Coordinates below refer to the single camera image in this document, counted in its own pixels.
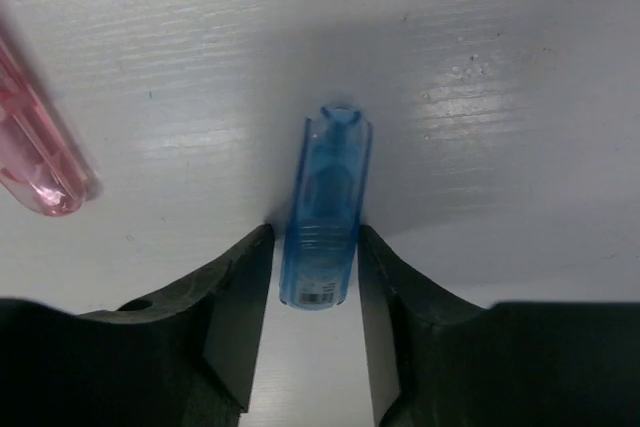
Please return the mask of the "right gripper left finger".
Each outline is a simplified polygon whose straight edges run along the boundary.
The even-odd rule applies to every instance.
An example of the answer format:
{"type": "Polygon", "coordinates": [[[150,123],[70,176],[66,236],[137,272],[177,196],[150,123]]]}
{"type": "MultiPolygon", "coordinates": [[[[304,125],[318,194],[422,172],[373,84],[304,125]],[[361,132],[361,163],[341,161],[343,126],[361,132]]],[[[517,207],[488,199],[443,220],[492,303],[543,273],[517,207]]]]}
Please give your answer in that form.
{"type": "Polygon", "coordinates": [[[235,426],[249,408],[274,233],[117,310],[1,302],[5,426],[235,426]]]}

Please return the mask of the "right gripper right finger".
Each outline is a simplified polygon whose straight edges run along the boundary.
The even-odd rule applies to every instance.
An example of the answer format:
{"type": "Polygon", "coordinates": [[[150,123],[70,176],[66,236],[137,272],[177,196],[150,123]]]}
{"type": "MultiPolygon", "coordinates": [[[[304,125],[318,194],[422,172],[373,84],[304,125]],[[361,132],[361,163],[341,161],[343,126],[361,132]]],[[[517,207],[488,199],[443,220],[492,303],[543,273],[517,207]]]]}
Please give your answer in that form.
{"type": "Polygon", "coordinates": [[[358,274],[379,426],[635,426],[639,307],[476,306],[404,262],[369,226],[358,274]]]}

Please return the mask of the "light blue correction tape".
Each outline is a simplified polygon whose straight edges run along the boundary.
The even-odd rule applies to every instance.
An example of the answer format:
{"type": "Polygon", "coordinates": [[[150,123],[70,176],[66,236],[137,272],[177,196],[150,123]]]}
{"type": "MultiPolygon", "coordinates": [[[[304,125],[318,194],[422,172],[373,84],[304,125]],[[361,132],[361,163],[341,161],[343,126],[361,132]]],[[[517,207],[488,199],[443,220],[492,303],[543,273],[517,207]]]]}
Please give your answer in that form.
{"type": "Polygon", "coordinates": [[[373,138],[362,111],[327,105],[307,118],[284,235],[280,301],[317,311],[345,301],[373,138]]]}

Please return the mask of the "pink correction tape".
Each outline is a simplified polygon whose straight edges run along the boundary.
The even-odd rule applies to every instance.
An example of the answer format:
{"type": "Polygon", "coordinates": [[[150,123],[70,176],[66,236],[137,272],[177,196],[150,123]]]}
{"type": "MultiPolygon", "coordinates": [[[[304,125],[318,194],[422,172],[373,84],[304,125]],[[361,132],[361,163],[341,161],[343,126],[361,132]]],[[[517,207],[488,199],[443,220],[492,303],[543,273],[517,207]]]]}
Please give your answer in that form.
{"type": "Polygon", "coordinates": [[[101,182],[57,109],[17,32],[1,21],[1,185],[24,207],[64,217],[101,182]]]}

